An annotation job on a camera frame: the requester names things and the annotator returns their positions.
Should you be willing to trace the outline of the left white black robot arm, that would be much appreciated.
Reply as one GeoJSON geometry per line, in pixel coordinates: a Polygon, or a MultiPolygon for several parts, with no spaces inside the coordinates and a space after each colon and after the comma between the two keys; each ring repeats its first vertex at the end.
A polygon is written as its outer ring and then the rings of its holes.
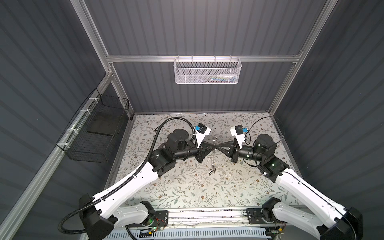
{"type": "Polygon", "coordinates": [[[137,168],[139,173],[129,175],[106,190],[90,196],[83,195],[79,200],[81,211],[80,220],[90,240],[102,240],[115,228],[127,225],[151,225],[156,211],[148,201],[122,210],[121,205],[162,175],[176,166],[177,160],[185,161],[195,158],[199,163],[213,150],[214,146],[205,142],[211,129],[198,125],[193,136],[197,139],[194,148],[189,134],[183,129],[176,129],[168,135],[167,142],[161,144],[150,154],[150,159],[143,168],[137,168]]]}

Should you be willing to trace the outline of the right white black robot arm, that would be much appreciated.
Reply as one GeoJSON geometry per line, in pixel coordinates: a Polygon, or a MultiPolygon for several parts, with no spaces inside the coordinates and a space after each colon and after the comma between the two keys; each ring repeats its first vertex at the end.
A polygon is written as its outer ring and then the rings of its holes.
{"type": "Polygon", "coordinates": [[[346,209],[331,200],[296,174],[275,156],[276,143],[266,134],[257,137],[252,146],[240,145],[243,137],[216,146],[233,163],[239,158],[255,161],[261,174],[284,188],[311,212],[306,213],[271,197],[262,205],[261,214],[267,223],[286,222],[319,240],[361,240],[363,215],[356,208],[346,209]]]}

